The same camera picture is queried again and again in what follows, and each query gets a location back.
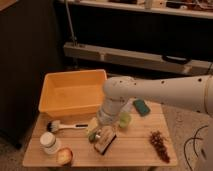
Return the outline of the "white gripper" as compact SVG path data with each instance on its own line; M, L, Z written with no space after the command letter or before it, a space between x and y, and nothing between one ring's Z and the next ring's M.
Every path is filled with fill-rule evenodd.
M105 98L97 111L97 119L100 125L112 125L117 121L121 108L124 106L123 100Z

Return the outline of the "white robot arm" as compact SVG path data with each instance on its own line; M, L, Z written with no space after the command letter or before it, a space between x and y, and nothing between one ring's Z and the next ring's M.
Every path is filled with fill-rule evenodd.
M97 112L100 125L112 125L130 98L176 106L213 116L213 76L141 80L111 77L103 84L104 99Z

